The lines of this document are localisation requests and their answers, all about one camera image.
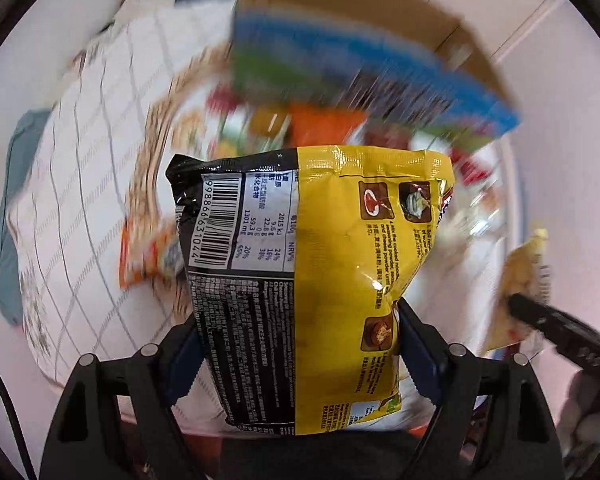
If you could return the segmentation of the yellow black noodle packet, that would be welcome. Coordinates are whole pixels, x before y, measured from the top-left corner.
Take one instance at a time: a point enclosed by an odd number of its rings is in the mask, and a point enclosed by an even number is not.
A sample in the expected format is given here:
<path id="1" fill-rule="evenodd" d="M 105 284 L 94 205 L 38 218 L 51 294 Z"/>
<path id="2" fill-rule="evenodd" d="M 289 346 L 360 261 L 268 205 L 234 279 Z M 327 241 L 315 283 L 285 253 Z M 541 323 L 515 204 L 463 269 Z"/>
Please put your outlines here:
<path id="1" fill-rule="evenodd" d="M 398 308 L 453 192 L 449 157 L 364 145 L 166 168 L 226 420 L 319 434 L 400 411 Z"/>

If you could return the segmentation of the yellow panda snack packet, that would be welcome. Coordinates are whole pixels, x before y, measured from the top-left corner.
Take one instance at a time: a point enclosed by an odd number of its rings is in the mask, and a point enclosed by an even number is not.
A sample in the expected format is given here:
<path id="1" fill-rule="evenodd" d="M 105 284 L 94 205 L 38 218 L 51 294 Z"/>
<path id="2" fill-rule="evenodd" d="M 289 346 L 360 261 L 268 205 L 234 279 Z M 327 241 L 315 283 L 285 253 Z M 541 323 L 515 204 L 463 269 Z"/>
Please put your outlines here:
<path id="1" fill-rule="evenodd" d="M 510 313 L 508 298 L 521 294 L 540 304 L 548 303 L 550 270 L 544 261 L 547 243 L 547 229 L 535 229 L 524 244 L 506 257 L 486 340 L 480 349 L 483 356 L 490 351 L 519 344 L 532 334 L 531 326 L 516 320 Z"/>

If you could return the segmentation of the orange panda snack packet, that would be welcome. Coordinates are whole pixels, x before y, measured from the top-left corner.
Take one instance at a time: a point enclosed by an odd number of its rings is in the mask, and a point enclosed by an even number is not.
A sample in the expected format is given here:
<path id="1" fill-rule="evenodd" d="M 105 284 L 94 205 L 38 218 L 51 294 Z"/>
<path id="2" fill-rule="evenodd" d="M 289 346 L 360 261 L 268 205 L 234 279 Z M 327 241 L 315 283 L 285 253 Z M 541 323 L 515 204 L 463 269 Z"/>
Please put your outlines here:
<path id="1" fill-rule="evenodd" d="M 158 223 L 126 218 L 121 232 L 118 281 L 129 288 L 148 278 L 174 280 L 184 269 L 174 218 Z"/>

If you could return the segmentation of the cardboard box with blue print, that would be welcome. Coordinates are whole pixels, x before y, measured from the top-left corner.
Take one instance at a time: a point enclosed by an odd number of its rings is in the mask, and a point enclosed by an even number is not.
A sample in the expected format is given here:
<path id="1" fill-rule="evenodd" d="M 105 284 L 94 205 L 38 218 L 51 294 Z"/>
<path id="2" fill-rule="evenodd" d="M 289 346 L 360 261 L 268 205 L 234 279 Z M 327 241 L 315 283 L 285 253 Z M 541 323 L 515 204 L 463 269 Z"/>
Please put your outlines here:
<path id="1" fill-rule="evenodd" d="M 236 91 L 309 102 L 471 143 L 519 124 L 474 34 L 426 0 L 236 0 Z"/>

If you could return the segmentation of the white quilted bed cover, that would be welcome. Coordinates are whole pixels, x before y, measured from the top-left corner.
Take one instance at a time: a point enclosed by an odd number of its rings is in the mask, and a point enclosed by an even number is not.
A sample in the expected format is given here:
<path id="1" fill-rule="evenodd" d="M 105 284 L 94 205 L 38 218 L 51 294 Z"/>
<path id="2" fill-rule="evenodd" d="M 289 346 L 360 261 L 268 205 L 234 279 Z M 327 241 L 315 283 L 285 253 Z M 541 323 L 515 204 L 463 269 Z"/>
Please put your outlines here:
<path id="1" fill-rule="evenodd" d="M 500 226 L 500 184 L 483 163 L 492 140 L 471 143 L 385 122 L 354 108 L 261 102 L 234 86 L 236 0 L 199 0 L 120 29 L 50 112 L 27 182 L 8 210 L 20 272 L 23 325 L 44 376 L 65 385 L 80 356 L 123 359 L 195 316 L 184 269 L 174 280 L 118 281 L 126 218 L 174 218 L 166 177 L 172 158 L 210 160 L 302 146 L 364 145 L 449 157 L 453 192 L 436 240 L 404 292 L 415 310 L 438 308 L 436 325 L 480 353 L 499 278 L 486 307 L 460 289 Z M 204 358 L 172 408 L 187 431 L 242 431 L 226 420 Z"/>

